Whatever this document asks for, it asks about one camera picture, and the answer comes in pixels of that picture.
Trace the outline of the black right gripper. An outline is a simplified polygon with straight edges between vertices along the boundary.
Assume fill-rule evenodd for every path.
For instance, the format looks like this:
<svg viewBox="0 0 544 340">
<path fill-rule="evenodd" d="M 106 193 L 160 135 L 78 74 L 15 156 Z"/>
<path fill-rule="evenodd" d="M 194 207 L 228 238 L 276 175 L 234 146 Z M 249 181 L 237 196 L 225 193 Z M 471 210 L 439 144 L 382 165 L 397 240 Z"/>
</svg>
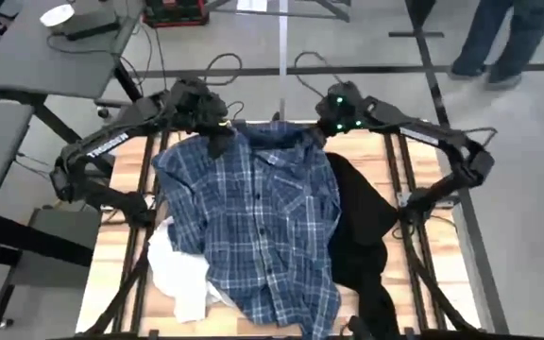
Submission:
<svg viewBox="0 0 544 340">
<path fill-rule="evenodd" d="M 333 84 L 315 105 L 319 116 L 316 125 L 325 137 L 348 133 L 352 129 L 371 129 L 368 105 L 353 82 Z"/>
</svg>

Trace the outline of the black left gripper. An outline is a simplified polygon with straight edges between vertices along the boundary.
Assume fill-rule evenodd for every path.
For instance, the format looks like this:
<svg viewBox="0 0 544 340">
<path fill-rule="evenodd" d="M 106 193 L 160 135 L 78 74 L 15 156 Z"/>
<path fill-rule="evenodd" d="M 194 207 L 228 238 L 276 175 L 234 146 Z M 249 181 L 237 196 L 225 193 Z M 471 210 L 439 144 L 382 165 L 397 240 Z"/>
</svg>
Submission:
<svg viewBox="0 0 544 340">
<path fill-rule="evenodd" d="M 200 78 L 179 78 L 170 90 L 170 129 L 209 138 L 208 155 L 219 158 L 231 145 L 234 132 L 226 124 L 228 109 Z"/>
</svg>

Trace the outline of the blue plaid button shirt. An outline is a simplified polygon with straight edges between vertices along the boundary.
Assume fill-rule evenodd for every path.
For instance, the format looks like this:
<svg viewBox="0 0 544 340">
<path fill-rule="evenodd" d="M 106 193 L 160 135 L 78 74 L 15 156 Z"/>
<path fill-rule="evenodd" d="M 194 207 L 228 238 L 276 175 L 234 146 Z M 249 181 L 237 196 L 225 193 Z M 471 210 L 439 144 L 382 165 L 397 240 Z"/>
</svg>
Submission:
<svg viewBox="0 0 544 340">
<path fill-rule="evenodd" d="M 286 121 L 231 128 L 217 159 L 201 135 L 154 158 L 171 239 L 204 256 L 207 279 L 251 322 L 297 325 L 306 340 L 325 340 L 341 304 L 328 251 L 341 208 L 323 144 Z"/>
</svg>

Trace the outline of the black garment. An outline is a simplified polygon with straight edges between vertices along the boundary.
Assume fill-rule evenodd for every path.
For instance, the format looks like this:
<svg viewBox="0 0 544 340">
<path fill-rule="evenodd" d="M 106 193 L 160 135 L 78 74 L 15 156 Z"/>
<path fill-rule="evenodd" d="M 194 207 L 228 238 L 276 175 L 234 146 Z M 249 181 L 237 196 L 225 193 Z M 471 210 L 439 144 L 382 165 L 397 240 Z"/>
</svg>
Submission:
<svg viewBox="0 0 544 340">
<path fill-rule="evenodd" d="M 383 237 L 397 223 L 398 212 L 347 158 L 326 156 L 342 210 L 329 243 L 332 279 L 358 294 L 358 316 L 376 340 L 394 340 L 400 331 L 394 302 L 382 284 L 388 259 Z"/>
</svg>

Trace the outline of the white T-shirt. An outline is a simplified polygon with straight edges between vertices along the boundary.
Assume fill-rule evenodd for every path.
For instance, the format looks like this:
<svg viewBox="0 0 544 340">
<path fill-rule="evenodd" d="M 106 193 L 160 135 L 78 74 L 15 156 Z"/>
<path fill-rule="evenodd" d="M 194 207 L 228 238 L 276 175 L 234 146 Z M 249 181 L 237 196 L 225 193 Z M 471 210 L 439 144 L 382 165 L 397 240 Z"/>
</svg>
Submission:
<svg viewBox="0 0 544 340">
<path fill-rule="evenodd" d="M 171 240 L 174 219 L 163 219 L 148 239 L 147 259 L 157 289 L 175 300 L 174 316 L 179 323 L 206 318 L 207 308 L 221 302 L 234 307 L 233 301 L 207 279 L 209 264 L 203 255 L 179 250 Z"/>
</svg>

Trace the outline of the black stand base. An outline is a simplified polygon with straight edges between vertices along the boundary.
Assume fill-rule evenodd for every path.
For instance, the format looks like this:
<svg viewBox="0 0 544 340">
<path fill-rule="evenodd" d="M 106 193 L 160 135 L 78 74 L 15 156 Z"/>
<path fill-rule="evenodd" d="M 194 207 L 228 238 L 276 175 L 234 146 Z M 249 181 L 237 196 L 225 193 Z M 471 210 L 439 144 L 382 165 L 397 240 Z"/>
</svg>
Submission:
<svg viewBox="0 0 544 340">
<path fill-rule="evenodd" d="M 413 26 L 410 31 L 390 31 L 390 38 L 415 38 L 420 35 L 424 38 L 444 38 L 441 31 L 427 31 L 423 29 L 425 22 L 431 14 L 437 0 L 404 0 Z"/>
</svg>

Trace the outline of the red and black toolbox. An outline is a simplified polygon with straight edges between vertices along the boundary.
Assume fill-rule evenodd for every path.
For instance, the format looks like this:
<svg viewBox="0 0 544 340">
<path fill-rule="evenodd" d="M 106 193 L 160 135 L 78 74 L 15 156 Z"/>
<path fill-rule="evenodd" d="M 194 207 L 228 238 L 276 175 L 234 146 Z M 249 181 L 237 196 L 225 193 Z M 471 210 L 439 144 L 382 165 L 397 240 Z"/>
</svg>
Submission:
<svg viewBox="0 0 544 340">
<path fill-rule="evenodd" d="M 144 0 L 142 21 L 151 28 L 204 26 L 210 21 L 207 0 Z"/>
</svg>

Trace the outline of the person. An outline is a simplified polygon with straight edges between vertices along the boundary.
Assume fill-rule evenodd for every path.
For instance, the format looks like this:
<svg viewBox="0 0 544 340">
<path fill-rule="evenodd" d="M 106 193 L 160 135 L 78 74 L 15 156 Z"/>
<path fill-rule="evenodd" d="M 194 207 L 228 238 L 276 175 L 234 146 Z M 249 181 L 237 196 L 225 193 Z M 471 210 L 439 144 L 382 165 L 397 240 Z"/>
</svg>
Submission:
<svg viewBox="0 0 544 340">
<path fill-rule="evenodd" d="M 485 60 L 509 10 L 513 11 L 505 47 L 490 66 Z M 544 38 L 544 0 L 480 0 L 459 56 L 448 69 L 454 80 L 487 74 L 485 87 L 506 91 L 517 87 L 526 65 Z"/>
</svg>

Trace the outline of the black flat device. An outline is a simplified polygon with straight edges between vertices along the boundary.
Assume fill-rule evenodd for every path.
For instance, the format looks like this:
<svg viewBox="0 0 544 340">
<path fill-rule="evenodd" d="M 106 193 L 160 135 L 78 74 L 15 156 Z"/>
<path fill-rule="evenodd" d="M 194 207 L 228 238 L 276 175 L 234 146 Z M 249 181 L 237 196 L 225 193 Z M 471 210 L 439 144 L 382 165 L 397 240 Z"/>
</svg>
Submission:
<svg viewBox="0 0 544 340">
<path fill-rule="evenodd" d="M 112 21 L 108 23 L 87 21 L 68 22 L 63 26 L 62 35 L 68 41 L 78 41 L 81 39 L 118 30 L 120 26 L 121 25 L 118 21 Z"/>
</svg>

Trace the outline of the white tape roll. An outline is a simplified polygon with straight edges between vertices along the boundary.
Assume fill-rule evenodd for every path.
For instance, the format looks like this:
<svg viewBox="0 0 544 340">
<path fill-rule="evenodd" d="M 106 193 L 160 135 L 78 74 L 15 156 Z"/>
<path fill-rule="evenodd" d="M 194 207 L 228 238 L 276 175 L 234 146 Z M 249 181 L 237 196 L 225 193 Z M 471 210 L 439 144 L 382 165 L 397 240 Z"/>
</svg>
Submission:
<svg viewBox="0 0 544 340">
<path fill-rule="evenodd" d="M 40 22 L 48 28 L 62 25 L 75 15 L 72 5 L 59 5 L 46 11 L 41 17 Z"/>
</svg>

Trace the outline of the large grey desk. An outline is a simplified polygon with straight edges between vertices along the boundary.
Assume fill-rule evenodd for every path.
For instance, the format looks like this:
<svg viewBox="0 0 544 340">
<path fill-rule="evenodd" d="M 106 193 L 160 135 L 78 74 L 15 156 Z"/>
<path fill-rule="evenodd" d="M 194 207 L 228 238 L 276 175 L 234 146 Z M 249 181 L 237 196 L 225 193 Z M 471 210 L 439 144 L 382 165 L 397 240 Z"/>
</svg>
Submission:
<svg viewBox="0 0 544 340">
<path fill-rule="evenodd" d="M 109 0 L 121 28 L 71 42 L 53 37 L 40 17 L 65 0 L 25 0 L 0 40 L 0 90 L 96 99 L 108 86 L 144 0 Z"/>
</svg>

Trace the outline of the white clothes rail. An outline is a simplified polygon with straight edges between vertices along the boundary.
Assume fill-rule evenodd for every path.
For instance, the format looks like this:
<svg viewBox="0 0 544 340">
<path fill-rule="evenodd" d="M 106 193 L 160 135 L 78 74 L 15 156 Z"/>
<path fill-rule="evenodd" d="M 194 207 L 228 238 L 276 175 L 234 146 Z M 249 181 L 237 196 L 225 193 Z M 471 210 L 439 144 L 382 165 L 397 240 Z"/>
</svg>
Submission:
<svg viewBox="0 0 544 340">
<path fill-rule="evenodd" d="M 280 111 L 279 118 L 285 119 L 286 107 L 286 77 L 287 77 L 287 25 L 288 0 L 279 0 L 279 85 L 280 85 Z"/>
</svg>

